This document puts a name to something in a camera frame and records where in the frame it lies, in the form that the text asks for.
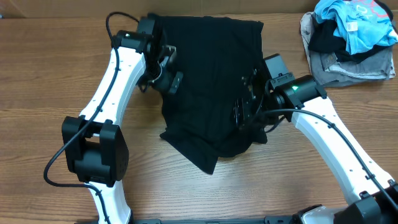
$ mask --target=black bracket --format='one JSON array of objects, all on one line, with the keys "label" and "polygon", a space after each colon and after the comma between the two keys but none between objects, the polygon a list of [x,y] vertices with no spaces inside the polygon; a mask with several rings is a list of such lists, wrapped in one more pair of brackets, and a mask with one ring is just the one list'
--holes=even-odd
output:
[{"label": "black bracket", "polygon": [[[62,124],[63,143],[66,144],[86,124],[83,116],[66,117]],[[99,134],[99,143],[87,141]],[[129,150],[118,125],[107,120],[105,123],[92,122],[86,133],[73,141],[66,149],[70,172],[81,182],[98,182],[112,187],[126,173]]]}]

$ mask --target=wall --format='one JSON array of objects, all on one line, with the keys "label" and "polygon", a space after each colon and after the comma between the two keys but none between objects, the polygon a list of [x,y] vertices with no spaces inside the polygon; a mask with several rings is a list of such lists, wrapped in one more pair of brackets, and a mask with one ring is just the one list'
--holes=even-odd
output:
[{"label": "wall", "polygon": [[[161,15],[214,15],[257,13],[304,13],[318,0],[0,0],[5,17],[104,17],[111,11],[135,16],[147,12]],[[398,10],[398,0],[384,0]]]}]

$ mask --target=black garment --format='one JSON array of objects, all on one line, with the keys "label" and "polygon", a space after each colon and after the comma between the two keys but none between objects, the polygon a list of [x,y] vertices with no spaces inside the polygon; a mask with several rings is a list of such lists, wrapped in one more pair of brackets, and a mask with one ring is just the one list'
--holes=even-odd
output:
[{"label": "black garment", "polygon": [[260,127],[239,130],[231,119],[237,98],[251,97],[242,77],[262,62],[263,23],[213,17],[160,17],[167,44],[176,46],[183,73],[175,95],[163,95],[166,132],[160,137],[208,174],[218,157],[233,157],[252,142],[266,143]]},{"label": "black garment", "polygon": [[315,28],[308,49],[320,53],[335,53],[338,62],[356,62],[361,63],[368,57],[388,48],[389,46],[375,45],[367,52],[350,55],[346,51],[346,41],[342,37],[336,37],[333,32],[337,28],[337,22],[326,20]]}]

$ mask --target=black cloth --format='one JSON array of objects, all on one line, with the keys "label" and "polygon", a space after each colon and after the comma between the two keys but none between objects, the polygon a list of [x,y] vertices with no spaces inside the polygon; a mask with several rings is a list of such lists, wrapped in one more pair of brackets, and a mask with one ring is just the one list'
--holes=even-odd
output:
[{"label": "black cloth", "polygon": [[162,95],[169,142],[202,171],[212,174],[218,157],[233,157],[252,142],[266,143],[259,127],[239,130],[231,119],[237,98],[251,97],[242,77],[262,61],[263,23],[214,17],[160,17],[167,44],[176,46],[175,69],[183,73],[175,95]]},{"label": "black cloth", "polygon": [[308,49],[320,53],[335,53],[338,62],[361,63],[368,57],[388,48],[389,46],[375,45],[371,50],[364,53],[350,55],[346,51],[346,41],[342,37],[336,37],[333,32],[337,28],[337,22],[326,20],[315,28]]}]

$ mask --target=wooden table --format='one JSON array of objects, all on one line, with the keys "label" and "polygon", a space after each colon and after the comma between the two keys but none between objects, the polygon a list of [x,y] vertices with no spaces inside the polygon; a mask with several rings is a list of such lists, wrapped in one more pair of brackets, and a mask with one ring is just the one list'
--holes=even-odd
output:
[{"label": "wooden table", "polygon": [[[264,56],[280,53],[296,77],[309,73],[299,34],[301,14],[230,16],[259,20]],[[116,18],[113,31],[135,30]],[[108,66],[110,43],[99,19],[0,20],[0,223],[73,223],[97,216],[86,189],[46,184],[43,169],[62,145],[61,124],[78,116]],[[398,49],[394,50],[398,67]],[[368,154],[398,178],[398,79],[327,89]],[[345,205],[329,168],[310,142],[282,123],[266,145],[220,159],[206,175],[159,134],[162,99],[135,91],[123,120],[130,152],[123,179],[136,218],[259,218],[311,205]],[[63,154],[50,170],[77,183]]]}]

